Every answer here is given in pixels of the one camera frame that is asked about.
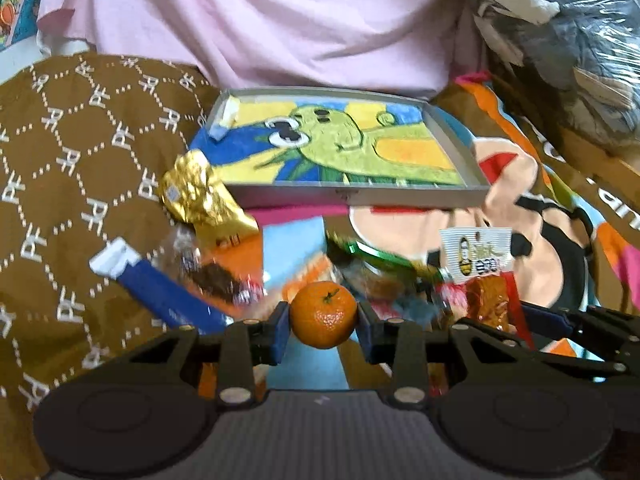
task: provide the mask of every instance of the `metal screw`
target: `metal screw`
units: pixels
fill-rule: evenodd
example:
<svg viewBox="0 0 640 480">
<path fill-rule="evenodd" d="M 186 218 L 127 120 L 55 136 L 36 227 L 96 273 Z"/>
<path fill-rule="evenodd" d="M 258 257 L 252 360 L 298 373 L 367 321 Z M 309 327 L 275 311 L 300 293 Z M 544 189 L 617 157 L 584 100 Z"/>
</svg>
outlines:
<svg viewBox="0 0 640 480">
<path fill-rule="evenodd" d="M 394 397 L 403 404 L 418 404 L 424 400 L 426 394 L 419 388 L 404 386 L 394 391 Z"/>
<path fill-rule="evenodd" d="M 220 392 L 220 399 L 225 404 L 242 404 L 251 399 L 251 392 L 246 388 L 225 388 Z"/>
</svg>

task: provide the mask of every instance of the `pf logo pattern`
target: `pf logo pattern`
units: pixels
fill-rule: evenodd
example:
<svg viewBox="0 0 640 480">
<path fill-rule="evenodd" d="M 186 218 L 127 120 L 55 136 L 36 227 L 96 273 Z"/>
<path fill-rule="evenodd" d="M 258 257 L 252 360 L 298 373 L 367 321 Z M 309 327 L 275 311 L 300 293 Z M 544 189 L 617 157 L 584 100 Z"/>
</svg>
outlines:
<svg viewBox="0 0 640 480">
<path fill-rule="evenodd" d="M 88 261 L 118 236 L 158 254 L 158 180 L 217 95 L 195 68 L 93 53 L 0 87 L 2 480 L 46 471 L 31 415 L 50 391 L 166 330 Z"/>
</svg>

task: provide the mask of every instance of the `pink fabric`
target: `pink fabric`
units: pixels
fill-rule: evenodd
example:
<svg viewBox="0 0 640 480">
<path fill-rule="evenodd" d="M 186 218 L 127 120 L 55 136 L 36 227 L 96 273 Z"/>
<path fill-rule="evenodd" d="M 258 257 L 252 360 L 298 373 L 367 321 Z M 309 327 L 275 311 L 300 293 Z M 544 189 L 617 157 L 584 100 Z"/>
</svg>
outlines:
<svg viewBox="0 0 640 480">
<path fill-rule="evenodd" d="M 99 52 L 197 64 L 223 88 L 428 96 L 480 68 L 463 9 L 462 0 L 42 0 L 38 25 Z"/>
<path fill-rule="evenodd" d="M 349 208 L 347 206 L 297 206 L 297 207 L 273 207 L 248 209 L 258 225 L 265 227 L 267 225 L 285 224 L 295 220 L 307 220 L 315 216 L 338 216 L 347 215 Z"/>
</svg>

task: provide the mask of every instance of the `cartoon dinosaur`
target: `cartoon dinosaur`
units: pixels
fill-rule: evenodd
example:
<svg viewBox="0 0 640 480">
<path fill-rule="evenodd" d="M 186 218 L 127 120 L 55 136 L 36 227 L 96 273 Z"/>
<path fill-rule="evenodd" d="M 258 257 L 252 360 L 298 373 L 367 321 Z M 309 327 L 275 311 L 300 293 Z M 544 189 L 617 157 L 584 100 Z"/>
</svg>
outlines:
<svg viewBox="0 0 640 480">
<path fill-rule="evenodd" d="M 296 149 L 303 165 L 318 165 L 324 182 L 342 182 L 346 176 L 349 182 L 462 183 L 422 122 L 395 125 L 392 114 L 380 112 L 380 127 L 363 131 L 349 114 L 315 105 L 294 109 L 288 119 L 273 121 L 278 131 L 270 142 Z"/>
</svg>

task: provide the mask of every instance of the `colorful picture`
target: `colorful picture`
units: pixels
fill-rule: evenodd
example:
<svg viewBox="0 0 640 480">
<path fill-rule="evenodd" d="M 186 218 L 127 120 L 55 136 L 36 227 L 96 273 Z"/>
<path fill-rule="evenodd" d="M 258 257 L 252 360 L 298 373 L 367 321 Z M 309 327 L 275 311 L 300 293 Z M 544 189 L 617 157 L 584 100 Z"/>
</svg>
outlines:
<svg viewBox="0 0 640 480">
<path fill-rule="evenodd" d="M 240 102 L 219 142 L 202 150 L 228 183 L 459 185 L 420 107 L 350 100 Z"/>
<path fill-rule="evenodd" d="M 40 0 L 0 0 L 0 51 L 34 36 Z"/>
</svg>

